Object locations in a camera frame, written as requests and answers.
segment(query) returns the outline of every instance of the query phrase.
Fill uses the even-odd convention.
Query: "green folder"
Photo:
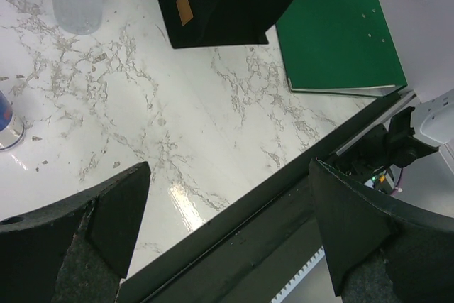
[[[294,0],[276,26],[294,92],[380,97],[406,86],[379,0]]]

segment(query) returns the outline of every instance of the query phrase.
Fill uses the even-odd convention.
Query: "marble table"
[[[173,50],[157,0],[104,0],[88,36],[51,0],[0,0],[0,90],[26,125],[0,153],[0,220],[148,161],[131,276],[370,103],[291,94],[267,35]]]

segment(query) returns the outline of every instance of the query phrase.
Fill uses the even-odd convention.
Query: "blue and silver can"
[[[0,151],[7,150],[23,138],[23,123],[17,115],[14,115],[11,104],[0,92]]]

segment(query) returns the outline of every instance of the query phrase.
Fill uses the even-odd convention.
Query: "brown sticker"
[[[185,26],[194,17],[194,15],[192,14],[191,5],[189,5],[189,0],[177,0],[177,8],[179,18],[182,21],[182,25]]]

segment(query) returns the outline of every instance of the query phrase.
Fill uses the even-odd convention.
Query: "bottle label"
[[[13,117],[13,109],[6,97],[0,92],[0,131],[4,130]]]

